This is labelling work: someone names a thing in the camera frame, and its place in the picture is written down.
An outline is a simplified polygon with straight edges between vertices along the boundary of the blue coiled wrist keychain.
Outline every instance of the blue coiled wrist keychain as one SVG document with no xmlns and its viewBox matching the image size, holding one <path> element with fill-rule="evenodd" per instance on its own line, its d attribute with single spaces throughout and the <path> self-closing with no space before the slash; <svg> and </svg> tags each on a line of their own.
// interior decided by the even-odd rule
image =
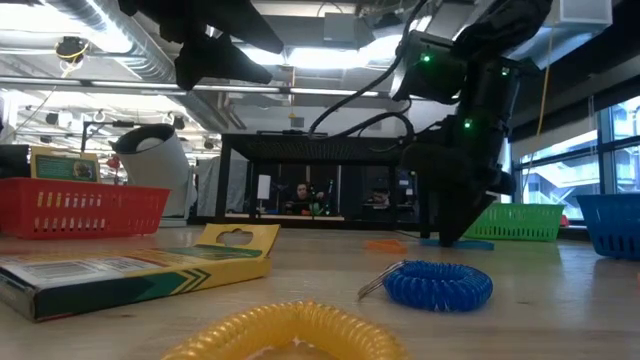
<svg viewBox="0 0 640 360">
<path fill-rule="evenodd" d="M 363 287 L 358 299 L 382 285 L 400 304 L 442 312 L 475 310 L 493 292 L 491 278 L 470 266 L 405 260 L 389 266 Z"/>
</svg>

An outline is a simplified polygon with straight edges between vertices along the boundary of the blue object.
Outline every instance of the blue object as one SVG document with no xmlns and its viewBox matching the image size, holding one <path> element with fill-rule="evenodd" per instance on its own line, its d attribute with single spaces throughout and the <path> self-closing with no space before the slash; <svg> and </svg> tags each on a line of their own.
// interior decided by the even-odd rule
<svg viewBox="0 0 640 360">
<path fill-rule="evenodd" d="M 595 251 L 640 260 L 640 194 L 577 196 Z"/>
<path fill-rule="evenodd" d="M 407 261 L 384 280 L 400 304 L 442 312 L 464 312 L 484 305 L 493 292 L 491 278 L 465 265 Z"/>
<path fill-rule="evenodd" d="M 436 239 L 420 239 L 420 245 L 422 246 L 440 246 L 440 240 Z M 482 240 L 464 240 L 456 241 L 451 246 L 454 249 L 471 249 L 471 250 L 487 250 L 493 251 L 495 245 L 488 241 Z"/>
</svg>

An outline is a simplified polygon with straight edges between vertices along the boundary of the white cylindrical object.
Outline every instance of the white cylindrical object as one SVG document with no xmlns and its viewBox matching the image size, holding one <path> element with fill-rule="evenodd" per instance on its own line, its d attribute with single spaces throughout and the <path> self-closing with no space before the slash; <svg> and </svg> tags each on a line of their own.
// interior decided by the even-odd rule
<svg viewBox="0 0 640 360">
<path fill-rule="evenodd" d="M 184 215 L 188 186 L 193 179 L 189 179 L 189 161 L 172 126 L 139 127 L 120 137 L 113 150 L 127 171 L 130 185 L 171 190 L 163 216 Z M 193 192 L 188 204 L 196 198 Z"/>
</svg>

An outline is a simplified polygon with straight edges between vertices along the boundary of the person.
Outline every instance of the person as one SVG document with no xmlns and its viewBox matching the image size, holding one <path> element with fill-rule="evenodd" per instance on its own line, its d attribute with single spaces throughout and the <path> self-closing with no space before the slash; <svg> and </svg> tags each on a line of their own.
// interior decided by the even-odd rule
<svg viewBox="0 0 640 360">
<path fill-rule="evenodd" d="M 297 215 L 309 215 L 311 214 L 311 203 L 320 206 L 320 203 L 324 199 L 324 193 L 318 192 L 314 197 L 311 194 L 311 189 L 311 185 L 307 183 L 298 184 L 293 198 L 285 203 L 286 212 Z"/>
</svg>

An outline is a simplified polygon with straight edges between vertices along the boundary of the yellow coiled wrist keychain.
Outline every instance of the yellow coiled wrist keychain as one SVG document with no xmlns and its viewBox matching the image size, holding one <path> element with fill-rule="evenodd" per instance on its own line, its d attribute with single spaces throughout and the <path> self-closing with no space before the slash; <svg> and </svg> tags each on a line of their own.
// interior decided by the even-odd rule
<svg viewBox="0 0 640 360">
<path fill-rule="evenodd" d="M 388 331 L 332 306 L 298 301 L 229 316 L 187 339 L 163 360 L 246 359 L 295 340 L 336 359 L 408 359 L 404 347 Z"/>
</svg>

